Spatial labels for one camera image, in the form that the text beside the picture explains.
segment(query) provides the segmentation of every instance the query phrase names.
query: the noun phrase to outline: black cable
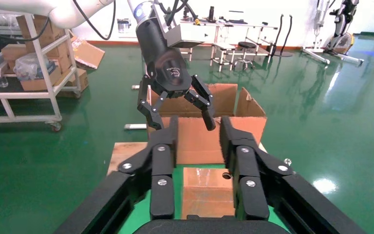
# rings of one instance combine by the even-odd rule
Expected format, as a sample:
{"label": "black cable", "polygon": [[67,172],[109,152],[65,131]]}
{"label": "black cable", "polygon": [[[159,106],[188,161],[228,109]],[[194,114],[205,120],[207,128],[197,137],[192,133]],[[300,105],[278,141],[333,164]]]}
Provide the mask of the black cable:
{"label": "black cable", "polygon": [[42,36],[42,34],[44,33],[45,28],[46,28],[46,26],[48,25],[48,23],[49,23],[49,17],[46,19],[46,22],[45,22],[44,27],[43,27],[43,29],[41,30],[41,32],[40,32],[36,37],[34,37],[34,38],[29,38],[29,39],[16,39],[16,38],[10,38],[10,37],[1,36],[1,35],[0,35],[0,38],[3,38],[3,39],[9,39],[9,40],[16,40],[16,41],[33,41],[33,40],[38,39],[40,36]]}
{"label": "black cable", "polygon": [[279,39],[279,35],[280,35],[280,32],[281,32],[281,26],[283,24],[283,16],[284,16],[283,14],[280,16],[280,27],[279,27],[278,35],[276,36],[275,46],[277,44],[277,41]]}
{"label": "black cable", "polygon": [[112,34],[112,29],[114,28],[114,22],[115,22],[115,7],[116,7],[116,3],[115,3],[115,0],[114,0],[114,11],[112,12],[112,23],[111,23],[111,29],[110,29],[110,34],[108,34],[108,37],[103,37],[101,35],[101,33],[94,27],[94,25],[90,22],[90,20],[88,19],[88,17],[85,15],[84,11],[82,11],[81,7],[78,5],[78,2],[76,2],[76,0],[73,0],[76,8],[78,9],[78,11],[82,14],[82,16],[84,17],[84,19],[87,21],[87,23],[90,25],[90,27],[98,34],[98,36],[100,36],[102,39],[104,40],[108,40],[110,39],[111,37],[111,34]]}
{"label": "black cable", "polygon": [[167,26],[171,25],[171,22],[173,21],[174,15],[175,15],[176,10],[177,10],[177,6],[178,6],[178,0],[175,0],[174,5],[173,5],[173,10],[171,11],[170,17],[167,20]]}
{"label": "black cable", "polygon": [[286,39],[284,40],[283,47],[282,47],[281,50],[280,50],[280,56],[281,56],[281,54],[283,53],[284,47],[285,47],[286,42],[287,42],[287,38],[289,37],[290,31],[292,30],[292,21],[293,21],[293,16],[292,16],[292,15],[289,15],[289,16],[290,16],[290,27],[289,27],[289,32],[287,32]]}
{"label": "black cable", "polygon": [[[179,8],[177,8],[177,10],[175,11],[176,13],[181,11],[187,4],[188,0],[186,1],[182,1],[182,4]],[[171,14],[171,11],[168,11],[166,10],[166,8],[164,7],[164,5],[162,3],[159,3],[159,6],[161,8],[161,11],[163,11],[164,14]]]}
{"label": "black cable", "polygon": [[329,8],[333,6],[333,3],[335,3],[336,0],[333,0],[333,2],[330,4]]}

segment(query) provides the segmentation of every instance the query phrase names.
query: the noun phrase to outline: wheel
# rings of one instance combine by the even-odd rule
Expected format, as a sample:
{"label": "wheel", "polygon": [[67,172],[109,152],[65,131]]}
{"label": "wheel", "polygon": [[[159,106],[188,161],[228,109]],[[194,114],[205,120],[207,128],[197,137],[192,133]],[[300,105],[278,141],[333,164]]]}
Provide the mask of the wheel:
{"label": "wheel", "polygon": [[74,95],[76,99],[79,99],[81,97],[81,92],[80,91],[74,91]]}
{"label": "wheel", "polygon": [[60,122],[50,123],[53,132],[57,133],[61,131],[62,125]]}

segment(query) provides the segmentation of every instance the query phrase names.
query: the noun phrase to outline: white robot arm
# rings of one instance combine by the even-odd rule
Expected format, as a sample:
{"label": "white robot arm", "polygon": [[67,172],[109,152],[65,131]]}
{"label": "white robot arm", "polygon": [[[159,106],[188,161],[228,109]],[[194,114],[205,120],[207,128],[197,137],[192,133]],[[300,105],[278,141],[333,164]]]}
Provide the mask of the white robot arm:
{"label": "white robot arm", "polygon": [[[113,0],[78,0],[87,17],[112,2]],[[48,16],[60,28],[75,28],[85,21],[72,0],[0,0],[0,10]]]}

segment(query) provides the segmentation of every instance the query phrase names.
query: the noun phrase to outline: metal shelf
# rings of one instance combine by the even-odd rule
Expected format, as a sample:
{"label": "metal shelf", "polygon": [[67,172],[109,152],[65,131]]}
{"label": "metal shelf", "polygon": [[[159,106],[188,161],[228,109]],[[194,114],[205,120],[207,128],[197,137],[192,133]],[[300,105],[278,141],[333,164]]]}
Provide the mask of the metal shelf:
{"label": "metal shelf", "polygon": [[[1,14],[15,14],[15,15],[25,15],[26,23],[28,25],[29,33],[31,37],[36,37],[37,32],[35,30],[34,22],[33,22],[33,15],[32,14],[24,14],[19,12],[10,12],[10,11],[2,11],[0,10]],[[52,85],[48,69],[45,65],[44,55],[54,49],[55,47],[59,46],[61,43],[67,41],[68,50],[70,53],[70,59],[72,67],[68,73],[68,75],[58,84]],[[61,38],[57,39],[56,41],[52,42],[48,46],[41,48],[39,40],[33,41],[34,48],[38,57],[39,64],[42,69],[42,74],[44,77],[44,81],[47,87],[47,91],[42,92],[0,92],[0,100],[5,108],[6,114],[8,116],[0,116],[0,123],[8,123],[8,122],[45,122],[50,124],[54,127],[55,131],[59,131],[60,124],[59,122],[62,120],[62,115],[59,111],[58,103],[56,101],[56,95],[62,91],[70,91],[75,92],[77,95],[80,95],[81,84],[79,83],[79,76],[78,71],[76,68],[75,58],[73,56],[74,50],[72,48],[69,31],[65,30],[65,35]],[[72,76],[75,76],[76,86],[72,87],[64,87],[65,84],[71,79]],[[51,100],[54,115],[30,115],[30,116],[15,116],[11,106],[9,105],[8,99],[42,99],[47,98]]]}

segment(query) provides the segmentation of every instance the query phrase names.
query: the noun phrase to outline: cardboard box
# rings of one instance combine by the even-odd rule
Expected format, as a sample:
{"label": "cardboard box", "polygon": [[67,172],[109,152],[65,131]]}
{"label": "cardboard box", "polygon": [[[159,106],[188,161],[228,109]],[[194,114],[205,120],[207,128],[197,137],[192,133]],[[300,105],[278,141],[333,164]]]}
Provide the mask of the cardboard box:
{"label": "cardboard box", "polygon": [[[230,116],[233,127],[253,134],[260,143],[266,114],[245,88],[240,91],[237,110],[234,113],[237,84],[212,84],[208,86],[213,94],[215,117]],[[149,103],[155,104],[159,96],[149,91]],[[169,124],[169,116],[178,115],[178,164],[224,163],[219,143],[220,118],[216,118],[216,129],[208,131],[201,112],[184,98],[166,99],[160,108],[164,126]]]}
{"label": "cardboard box", "polygon": [[71,40],[73,40],[72,47],[74,49],[75,61],[86,68],[97,69],[105,51],[77,37],[73,37]]}
{"label": "cardboard box", "polygon": [[[34,15],[34,25],[37,33],[39,33],[43,26],[45,25],[45,22],[47,20],[47,17],[40,16],[40,15]],[[25,16],[18,16],[17,21],[19,24],[19,28],[22,32],[22,36],[25,39],[31,38],[31,34],[28,30],[28,25],[26,24]],[[44,48],[45,46],[51,44],[52,42],[56,41],[57,39],[61,38],[65,35],[65,30],[56,27],[51,22],[48,23],[47,27],[45,28],[43,34],[41,37],[39,37],[39,43],[41,45],[41,48]],[[28,53],[35,52],[34,44],[32,41],[25,42],[26,50]],[[67,42],[64,42],[57,46],[56,48],[50,50],[48,53],[46,53],[49,57],[61,57],[65,55],[68,52],[68,45]]]}
{"label": "cardboard box", "polygon": [[[50,74],[49,80],[51,84],[55,84],[61,78],[61,70],[56,67]],[[47,90],[44,79],[34,79],[34,80],[21,80],[20,84],[24,91],[39,91]]]}
{"label": "cardboard box", "polygon": [[3,59],[8,62],[15,62],[15,60],[28,54],[26,46],[23,44],[8,44],[2,48],[1,52],[3,54]]}
{"label": "cardboard box", "polygon": [[[77,69],[78,69],[79,82],[80,82],[80,85],[81,85],[81,92],[82,92],[89,85],[88,84],[88,75],[87,75],[87,71],[85,71],[83,69],[80,69],[80,68],[77,68]],[[62,74],[62,79],[60,79],[59,82],[64,80],[64,78],[68,75],[69,71],[70,70],[68,70],[68,72]],[[70,78],[70,80],[65,84],[65,86],[76,86],[75,76],[72,76]],[[74,98],[75,94],[73,92],[61,91],[61,92],[58,93],[57,97]]]}
{"label": "cardboard box", "polygon": [[184,168],[183,208],[187,215],[222,217],[234,215],[232,179],[223,178],[227,169]]}
{"label": "cardboard box", "polygon": [[48,59],[56,62],[56,65],[59,66],[59,68],[61,69],[61,74],[69,72],[70,67],[72,66],[71,56],[69,52],[60,57],[48,56]]}

